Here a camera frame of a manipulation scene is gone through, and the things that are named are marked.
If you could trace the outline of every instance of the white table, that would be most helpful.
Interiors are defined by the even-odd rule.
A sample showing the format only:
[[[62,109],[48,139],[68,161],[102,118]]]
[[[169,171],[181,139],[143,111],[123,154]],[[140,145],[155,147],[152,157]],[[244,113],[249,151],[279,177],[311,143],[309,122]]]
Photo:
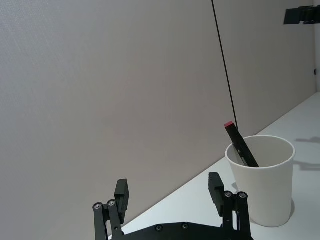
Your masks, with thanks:
[[[292,186],[294,211],[289,222],[280,227],[263,227],[251,223],[252,237],[255,240],[319,239],[320,93],[313,95],[259,134],[285,138],[296,148]],[[222,219],[208,191],[210,172],[220,174],[225,190],[236,191],[233,173],[227,159],[223,158],[129,222],[123,227],[123,231],[128,234],[156,224],[175,222],[220,226]]]

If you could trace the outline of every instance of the paper cup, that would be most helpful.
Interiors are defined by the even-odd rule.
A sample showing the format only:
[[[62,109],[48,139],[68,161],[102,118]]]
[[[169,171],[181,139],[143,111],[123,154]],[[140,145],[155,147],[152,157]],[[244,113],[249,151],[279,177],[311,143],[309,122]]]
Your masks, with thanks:
[[[295,147],[276,136],[248,136],[244,140],[259,167],[244,166],[232,144],[225,156],[238,190],[248,194],[250,218],[265,227],[281,226],[291,214]]]

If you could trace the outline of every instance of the cup rim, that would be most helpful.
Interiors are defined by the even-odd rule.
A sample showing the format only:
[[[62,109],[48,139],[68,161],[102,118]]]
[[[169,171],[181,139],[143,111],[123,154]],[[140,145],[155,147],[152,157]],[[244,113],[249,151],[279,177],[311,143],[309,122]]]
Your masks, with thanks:
[[[281,166],[281,165],[284,165],[284,164],[290,162],[290,161],[294,158],[294,156],[296,155],[295,146],[294,146],[291,142],[289,142],[288,140],[286,140],[286,139],[284,139],[284,138],[282,138],[282,137],[279,137],[279,136],[272,136],[272,135],[254,135],[254,136],[246,136],[246,137],[244,137],[243,139],[250,139],[250,138],[257,138],[257,137],[269,137],[269,138],[275,138],[275,139],[280,139],[280,140],[282,140],[282,141],[285,141],[285,142],[287,142],[287,143],[292,147],[293,153],[292,153],[292,155],[291,155],[287,160],[285,160],[284,162],[281,162],[281,163],[279,163],[279,164],[277,164],[277,165],[264,166],[264,167],[243,166],[243,165],[240,165],[240,164],[238,164],[238,163],[235,163],[234,161],[232,161],[232,160],[228,157],[227,152],[228,152],[228,150],[233,146],[233,143],[231,143],[231,144],[226,148],[226,150],[225,150],[225,157],[226,157],[226,159],[228,160],[228,162],[229,162],[230,164],[233,164],[233,165],[235,165],[235,166],[237,166],[237,167],[240,167],[240,168],[244,168],[244,169],[255,169],[255,170],[258,171],[258,170],[264,170],[264,169],[272,169],[272,168],[276,168],[276,167],[279,167],[279,166]]]

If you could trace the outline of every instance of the bolt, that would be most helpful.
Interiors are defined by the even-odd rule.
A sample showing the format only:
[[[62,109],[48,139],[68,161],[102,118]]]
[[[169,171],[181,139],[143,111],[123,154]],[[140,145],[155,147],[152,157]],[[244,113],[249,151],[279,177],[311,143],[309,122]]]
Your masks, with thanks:
[[[115,205],[115,204],[116,204],[116,201],[113,201],[113,200],[112,200],[112,201],[109,202],[108,205],[109,205],[109,206],[113,206],[113,205]]]
[[[245,199],[247,197],[247,194],[245,194],[244,192],[240,192],[239,197]]]
[[[101,208],[101,203],[97,203],[96,205],[94,205],[94,208],[95,208],[95,209]]]
[[[227,198],[230,198],[230,197],[232,196],[232,193],[229,192],[229,191],[226,191],[226,192],[224,193],[224,195],[225,195]]]
[[[161,232],[162,231],[162,226],[161,225],[157,225],[156,227],[155,227],[155,230],[157,231],[157,232]]]
[[[189,228],[188,223],[183,223],[182,224],[182,229],[187,230]]]

